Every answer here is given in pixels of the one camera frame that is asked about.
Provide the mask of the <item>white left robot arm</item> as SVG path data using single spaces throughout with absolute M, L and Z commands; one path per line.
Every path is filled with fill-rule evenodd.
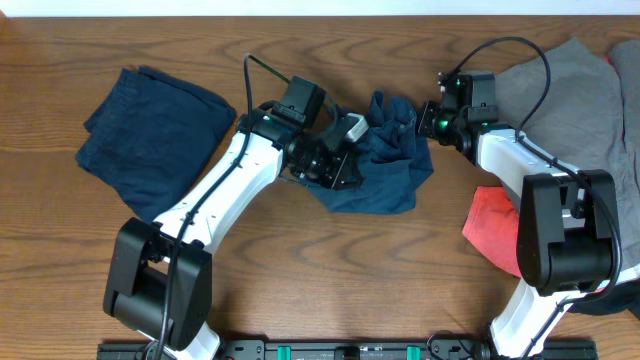
M 104 311 L 150 339 L 150 359 L 213 359 L 220 337 L 209 327 L 212 262 L 251 201 L 288 168 L 302 180 L 343 190 L 362 182 L 348 148 L 368 130 L 364 116 L 338 116 L 322 133 L 290 108 L 254 109 L 221 160 L 177 204 L 150 223 L 119 230 Z

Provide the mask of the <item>dark blue shorts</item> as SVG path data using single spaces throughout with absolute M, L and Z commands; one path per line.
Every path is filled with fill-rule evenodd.
M 396 215 L 416 206 L 417 189 L 433 174 L 427 139 L 416 134 L 418 113 L 404 97 L 371 96 L 369 130 L 356 143 L 357 188 L 334 191 L 308 185 L 309 193 L 333 213 Z

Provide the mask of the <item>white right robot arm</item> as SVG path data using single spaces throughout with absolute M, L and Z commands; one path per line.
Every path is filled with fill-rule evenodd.
M 494 174 L 519 202 L 516 257 L 521 274 L 490 324 L 477 359 L 528 359 L 574 304 L 608 297 L 622 267 L 615 185 L 604 170 L 580 170 L 497 121 L 495 106 L 423 105 L 418 134 L 453 146 Z

